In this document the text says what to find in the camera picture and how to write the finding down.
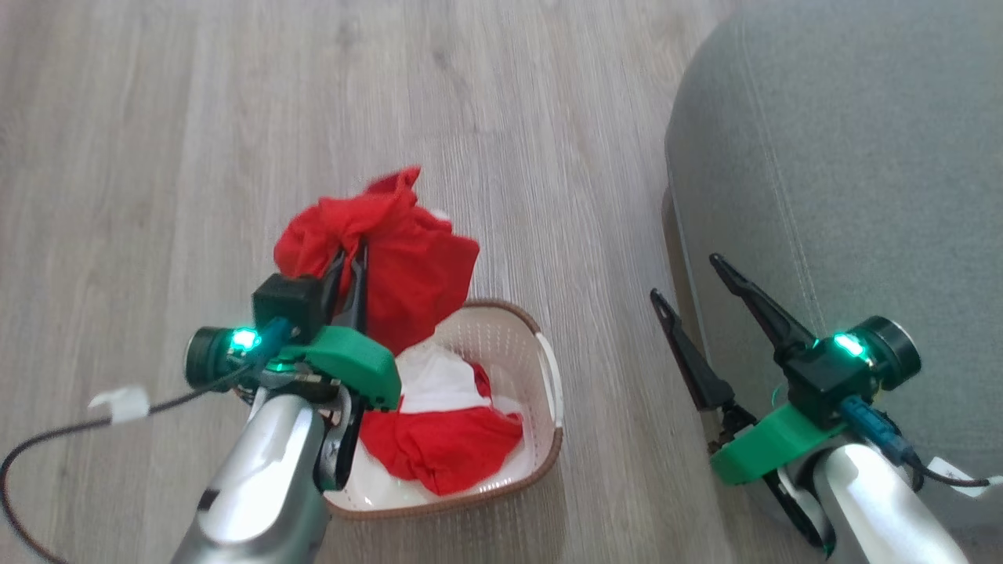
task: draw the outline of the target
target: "gray fabric upholstery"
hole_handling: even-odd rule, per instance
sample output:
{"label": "gray fabric upholstery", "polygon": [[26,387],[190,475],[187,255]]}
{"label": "gray fabric upholstery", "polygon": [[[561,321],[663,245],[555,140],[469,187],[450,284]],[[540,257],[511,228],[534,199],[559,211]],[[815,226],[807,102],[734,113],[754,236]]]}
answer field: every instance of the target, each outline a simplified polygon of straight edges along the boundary
{"label": "gray fabric upholstery", "polygon": [[[808,328],[898,320],[923,371],[881,405],[921,456],[1003,473],[1003,3],[798,0],[743,11],[686,71],[666,137],[708,358],[758,414],[782,375],[706,257]],[[929,484],[955,530],[1003,495]]]}

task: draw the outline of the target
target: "blue cable connector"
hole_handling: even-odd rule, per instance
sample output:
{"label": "blue cable connector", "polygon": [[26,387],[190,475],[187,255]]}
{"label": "blue cable connector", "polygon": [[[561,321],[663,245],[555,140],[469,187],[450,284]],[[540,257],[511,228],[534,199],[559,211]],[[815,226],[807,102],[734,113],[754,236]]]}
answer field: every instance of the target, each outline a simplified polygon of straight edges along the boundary
{"label": "blue cable connector", "polygon": [[840,415],[850,429],[874,443],[885,458],[895,466],[902,466],[916,451],[908,441],[895,431],[895,426],[881,415],[860,395],[851,395],[840,403]]}

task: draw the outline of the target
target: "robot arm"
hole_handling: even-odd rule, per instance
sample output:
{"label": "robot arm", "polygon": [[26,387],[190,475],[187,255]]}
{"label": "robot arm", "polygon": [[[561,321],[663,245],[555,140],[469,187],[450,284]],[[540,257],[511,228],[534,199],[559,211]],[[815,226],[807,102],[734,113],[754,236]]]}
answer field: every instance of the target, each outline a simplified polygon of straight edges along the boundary
{"label": "robot arm", "polygon": [[[345,268],[352,286],[339,296]],[[277,274],[262,284],[255,324],[288,321],[291,342],[269,343],[267,329],[204,327],[193,337],[189,384],[224,382],[214,390],[232,387],[252,408],[172,562],[313,562],[330,521],[324,492],[348,482],[365,410],[396,408],[400,397],[393,354],[365,336],[366,271],[363,245],[350,264],[340,253],[321,280]],[[236,381],[221,376],[249,365]]]}
{"label": "robot arm", "polygon": [[905,330],[872,317],[818,339],[724,257],[711,255],[710,262],[768,337],[790,390],[788,404],[757,420],[652,290],[694,404],[722,414],[720,436],[709,445],[718,477],[734,486],[765,483],[805,540],[835,562],[967,562],[895,468],[916,465],[918,457],[870,406],[879,390],[891,391],[920,371]]}
{"label": "robot arm", "polygon": [[967,564],[961,548],[888,460],[851,444],[822,455],[811,482],[835,537],[833,564]]}
{"label": "robot arm", "polygon": [[203,492],[172,563],[313,562],[331,519],[319,485],[332,454],[324,443],[324,421],[305,399],[265,401]]}

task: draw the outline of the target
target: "laundry basket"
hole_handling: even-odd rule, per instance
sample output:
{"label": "laundry basket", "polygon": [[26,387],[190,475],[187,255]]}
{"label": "laundry basket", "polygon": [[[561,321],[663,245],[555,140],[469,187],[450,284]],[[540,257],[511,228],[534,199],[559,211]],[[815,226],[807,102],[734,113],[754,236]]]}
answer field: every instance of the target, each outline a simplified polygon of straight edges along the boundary
{"label": "laundry basket", "polygon": [[557,462],[564,433],[561,375],[550,343],[528,313],[503,301],[470,301],[439,324],[430,340],[484,367],[495,406],[523,414],[523,442],[497,474],[442,497],[420,482],[390,476],[360,442],[345,489],[326,494],[335,515],[381,519],[468,507],[535,484]]}

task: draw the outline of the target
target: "green led light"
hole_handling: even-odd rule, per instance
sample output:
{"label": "green led light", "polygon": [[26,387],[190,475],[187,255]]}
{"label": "green led light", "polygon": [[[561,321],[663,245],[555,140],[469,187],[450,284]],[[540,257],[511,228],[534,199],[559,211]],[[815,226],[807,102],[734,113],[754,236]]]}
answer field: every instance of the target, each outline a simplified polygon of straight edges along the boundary
{"label": "green led light", "polygon": [[234,336],[230,338],[230,346],[234,350],[247,352],[259,344],[261,344],[261,337],[254,329],[237,329],[234,331]]}
{"label": "green led light", "polygon": [[842,346],[847,350],[847,352],[853,354],[854,356],[859,356],[861,358],[865,358],[867,356],[867,349],[865,349],[864,345],[861,344],[860,339],[854,335],[837,333],[832,335],[832,340],[835,341],[835,344]]}
{"label": "green led light", "polygon": [[296,364],[282,360],[271,360],[265,368],[272,372],[292,372],[296,370]]}

